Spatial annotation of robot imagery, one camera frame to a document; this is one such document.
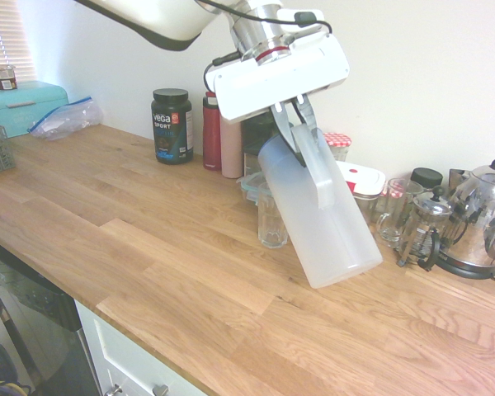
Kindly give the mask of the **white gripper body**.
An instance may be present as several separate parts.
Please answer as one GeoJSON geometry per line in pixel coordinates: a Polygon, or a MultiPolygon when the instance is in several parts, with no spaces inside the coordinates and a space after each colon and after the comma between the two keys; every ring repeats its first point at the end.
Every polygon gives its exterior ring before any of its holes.
{"type": "Polygon", "coordinates": [[[290,54],[267,64],[249,59],[212,72],[221,115],[238,122],[278,102],[342,83],[350,66],[337,38],[316,33],[295,40],[290,54]]]}

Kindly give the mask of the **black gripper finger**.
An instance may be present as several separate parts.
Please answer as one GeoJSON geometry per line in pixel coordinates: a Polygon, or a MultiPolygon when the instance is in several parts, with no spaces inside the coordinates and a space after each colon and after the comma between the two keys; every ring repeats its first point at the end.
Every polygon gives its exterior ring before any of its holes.
{"type": "Polygon", "coordinates": [[[310,133],[313,136],[315,143],[318,142],[318,127],[314,114],[314,109],[306,95],[298,95],[296,97],[296,112],[302,124],[306,124],[310,133]]]}
{"type": "Polygon", "coordinates": [[[297,148],[295,138],[292,135],[292,127],[290,126],[289,117],[285,105],[282,102],[277,102],[276,104],[271,106],[271,113],[276,123],[277,129],[279,130],[279,133],[285,141],[287,147],[294,154],[299,164],[302,167],[306,167],[303,155],[300,152],[300,149],[297,148]]]}

